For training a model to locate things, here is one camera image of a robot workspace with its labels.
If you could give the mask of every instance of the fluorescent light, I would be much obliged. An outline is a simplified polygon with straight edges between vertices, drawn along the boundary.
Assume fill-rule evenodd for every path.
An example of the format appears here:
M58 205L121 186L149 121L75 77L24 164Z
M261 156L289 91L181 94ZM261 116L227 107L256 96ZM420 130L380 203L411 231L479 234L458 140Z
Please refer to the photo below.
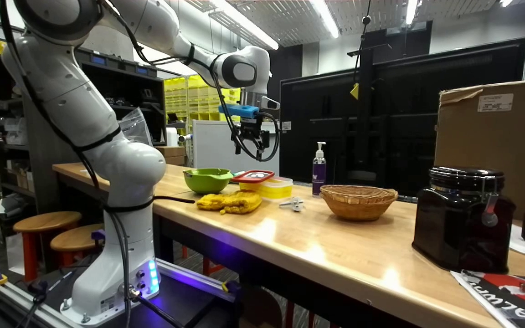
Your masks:
M264 33L263 30L261 30L258 26L254 25L252 21L248 20L244 15L242 15L236 8L234 8L231 4L228 2L225 2L225 0L210 0L212 4L217 8L222 10L225 14L227 14L230 18L232 18L236 23L239 23L249 31L250 33L253 33L254 36L258 37L262 42L270 46L271 48L277 50L279 49L279 44L273 40L273 38L269 37L267 33Z
M315 8L317 14L321 16L323 25L325 25L327 30L331 33L331 36L337 39L337 37L340 36L340 30L335 24L334 18L331 16L331 12L329 12L325 0L311 0L311 5Z
M417 14L417 0L408 0L407 6L407 25L412 24L414 16Z

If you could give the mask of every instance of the wooden table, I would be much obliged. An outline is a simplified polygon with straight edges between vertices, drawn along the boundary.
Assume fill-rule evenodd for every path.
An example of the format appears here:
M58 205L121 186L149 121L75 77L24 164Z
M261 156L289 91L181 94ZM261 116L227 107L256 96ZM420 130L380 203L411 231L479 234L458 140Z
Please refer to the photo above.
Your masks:
M81 164L54 170L91 185ZM183 170L168 165L155 195L198 199ZM220 215L155 201L154 213L165 235L341 326L381 326L392 315L423 327L500 327L449 272L411 247L415 204L397 201L379 220L357 224L338 220L308 187L294 186L293 196L304 199L303 212L265 201L248 215ZM509 267L525 275L525 255L511 251Z

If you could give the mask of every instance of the yellow towel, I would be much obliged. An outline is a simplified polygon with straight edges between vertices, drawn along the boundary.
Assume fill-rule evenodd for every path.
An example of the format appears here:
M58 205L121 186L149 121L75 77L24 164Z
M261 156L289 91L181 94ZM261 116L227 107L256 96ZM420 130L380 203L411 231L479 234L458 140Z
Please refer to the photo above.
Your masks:
M262 201L256 191L240 190L229 195L205 195L196 205L200 210L220 210L220 214L245 214L256 210Z

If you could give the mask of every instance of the plastic bag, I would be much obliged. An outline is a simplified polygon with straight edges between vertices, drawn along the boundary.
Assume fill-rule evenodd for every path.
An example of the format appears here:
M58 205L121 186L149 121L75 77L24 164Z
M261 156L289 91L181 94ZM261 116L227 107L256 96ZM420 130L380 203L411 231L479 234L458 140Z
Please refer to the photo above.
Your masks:
M147 122L145 121L143 112L141 112L139 107L125 115L118 124L127 139L153 146Z

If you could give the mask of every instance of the black jar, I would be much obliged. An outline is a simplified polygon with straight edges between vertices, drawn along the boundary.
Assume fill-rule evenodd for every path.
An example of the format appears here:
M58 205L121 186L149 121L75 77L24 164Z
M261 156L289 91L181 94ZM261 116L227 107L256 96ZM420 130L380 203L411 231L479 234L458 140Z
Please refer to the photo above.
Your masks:
M504 174L435 166L418 193L412 247L448 270L508 272L516 206L501 195Z

